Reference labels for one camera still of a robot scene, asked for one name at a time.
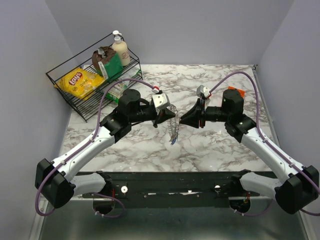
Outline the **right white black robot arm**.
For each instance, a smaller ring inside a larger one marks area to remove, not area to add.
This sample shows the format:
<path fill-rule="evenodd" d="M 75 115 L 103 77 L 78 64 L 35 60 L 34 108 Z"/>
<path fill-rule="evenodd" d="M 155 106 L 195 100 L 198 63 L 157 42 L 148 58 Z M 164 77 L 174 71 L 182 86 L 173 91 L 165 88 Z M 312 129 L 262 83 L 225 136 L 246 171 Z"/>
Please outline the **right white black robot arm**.
<path fill-rule="evenodd" d="M 223 122 L 227 133 L 251 149 L 275 174 L 275 178 L 243 170 L 230 183 L 230 191 L 241 196 L 255 192 L 269 197 L 288 214 L 295 214 L 319 196 L 319 171 L 305 167 L 274 144 L 243 113 L 244 99 L 236 89 L 223 92 L 221 106 L 207 106 L 207 100 L 198 98 L 196 104 L 180 118 L 180 124 L 203 128 L 206 122 Z"/>

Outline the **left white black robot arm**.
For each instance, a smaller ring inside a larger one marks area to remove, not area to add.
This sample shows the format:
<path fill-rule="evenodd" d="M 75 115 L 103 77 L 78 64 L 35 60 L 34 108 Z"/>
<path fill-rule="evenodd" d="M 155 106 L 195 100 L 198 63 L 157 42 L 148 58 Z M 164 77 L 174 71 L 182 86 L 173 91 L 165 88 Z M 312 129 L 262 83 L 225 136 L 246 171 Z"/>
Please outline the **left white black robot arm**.
<path fill-rule="evenodd" d="M 101 122 L 85 140 L 53 161 L 41 160 L 36 167 L 36 197 L 44 196 L 58 209 L 72 197 L 95 192 L 104 198 L 110 194 L 111 185 L 103 173 L 78 175 L 78 172 L 100 152 L 127 135 L 133 124 L 151 121 L 154 127 L 175 117 L 168 109 L 169 97 L 159 91 L 151 101 L 141 98 L 139 91 L 127 89 L 118 106 Z"/>

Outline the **orange small box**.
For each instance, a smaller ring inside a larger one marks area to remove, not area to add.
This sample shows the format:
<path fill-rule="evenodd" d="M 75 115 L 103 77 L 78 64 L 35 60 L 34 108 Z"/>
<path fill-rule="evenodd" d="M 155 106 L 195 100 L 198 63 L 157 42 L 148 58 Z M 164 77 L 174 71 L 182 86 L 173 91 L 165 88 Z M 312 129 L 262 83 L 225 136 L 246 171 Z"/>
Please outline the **orange small box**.
<path fill-rule="evenodd" d="M 242 97 L 242 98 L 245 98 L 245 91 L 244 91 L 244 90 L 235 88 L 235 87 L 233 87 L 233 86 L 229 86 L 228 89 L 229 89 L 229 90 L 237 90 L 237 91 L 240 93 L 241 97 Z"/>

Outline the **white green snack bag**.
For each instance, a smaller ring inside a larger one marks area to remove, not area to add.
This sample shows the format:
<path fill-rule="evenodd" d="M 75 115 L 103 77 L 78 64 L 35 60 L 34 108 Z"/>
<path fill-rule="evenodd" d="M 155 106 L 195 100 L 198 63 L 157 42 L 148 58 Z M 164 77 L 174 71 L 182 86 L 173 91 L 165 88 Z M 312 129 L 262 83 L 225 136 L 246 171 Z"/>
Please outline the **white green snack bag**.
<path fill-rule="evenodd" d="M 138 67 L 133 67 L 127 71 L 123 70 L 117 74 L 116 78 L 113 78 L 115 82 L 122 80 L 122 79 L 133 79 L 137 77 L 141 73 L 141 70 Z M 119 98 L 122 96 L 123 92 L 129 87 L 131 83 L 130 80 L 123 81 L 117 83 L 109 92 L 106 94 L 106 98 L 118 103 Z"/>

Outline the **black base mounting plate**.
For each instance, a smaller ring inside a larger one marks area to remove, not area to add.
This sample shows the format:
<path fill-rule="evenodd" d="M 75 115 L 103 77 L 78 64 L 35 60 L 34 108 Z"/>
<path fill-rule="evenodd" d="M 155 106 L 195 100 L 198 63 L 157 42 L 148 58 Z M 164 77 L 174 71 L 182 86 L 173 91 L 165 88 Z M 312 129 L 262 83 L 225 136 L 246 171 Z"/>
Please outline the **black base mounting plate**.
<path fill-rule="evenodd" d="M 107 172 L 100 194 L 119 199 L 125 208 L 229 207 L 230 200 L 258 193 L 237 186 L 237 171 Z"/>

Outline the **brown green snack bag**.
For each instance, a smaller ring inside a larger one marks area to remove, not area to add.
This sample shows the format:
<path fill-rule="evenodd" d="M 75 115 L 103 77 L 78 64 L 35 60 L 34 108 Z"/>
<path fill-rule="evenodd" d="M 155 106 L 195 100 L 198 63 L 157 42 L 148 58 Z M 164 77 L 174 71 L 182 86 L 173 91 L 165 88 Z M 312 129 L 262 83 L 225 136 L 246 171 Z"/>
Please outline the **brown green snack bag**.
<path fill-rule="evenodd" d="M 94 51 L 91 61 L 96 72 L 107 81 L 118 77 L 124 69 L 118 53 L 109 46 Z"/>

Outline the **cream lotion pump bottle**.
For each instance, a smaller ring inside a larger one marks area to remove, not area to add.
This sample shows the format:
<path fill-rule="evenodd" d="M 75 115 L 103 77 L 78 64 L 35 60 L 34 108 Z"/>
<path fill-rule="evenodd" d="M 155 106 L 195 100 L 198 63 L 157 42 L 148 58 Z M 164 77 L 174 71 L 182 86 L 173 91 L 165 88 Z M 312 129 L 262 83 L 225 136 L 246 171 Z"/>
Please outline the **cream lotion pump bottle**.
<path fill-rule="evenodd" d="M 118 30 L 112 32 L 114 36 L 114 43 L 112 44 L 112 49 L 118 54 L 121 64 L 123 67 L 129 65 L 130 54 L 126 42 L 122 39 L 122 34 Z"/>

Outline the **yellow Lays chips bag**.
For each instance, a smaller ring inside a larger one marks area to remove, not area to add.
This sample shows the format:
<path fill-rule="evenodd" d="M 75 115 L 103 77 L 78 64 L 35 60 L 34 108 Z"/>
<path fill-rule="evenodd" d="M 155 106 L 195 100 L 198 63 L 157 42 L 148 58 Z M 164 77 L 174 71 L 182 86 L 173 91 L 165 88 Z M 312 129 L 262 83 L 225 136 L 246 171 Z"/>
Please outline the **yellow Lays chips bag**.
<path fill-rule="evenodd" d="M 54 87 L 86 101 L 104 81 L 99 74 L 78 67 L 58 80 Z"/>

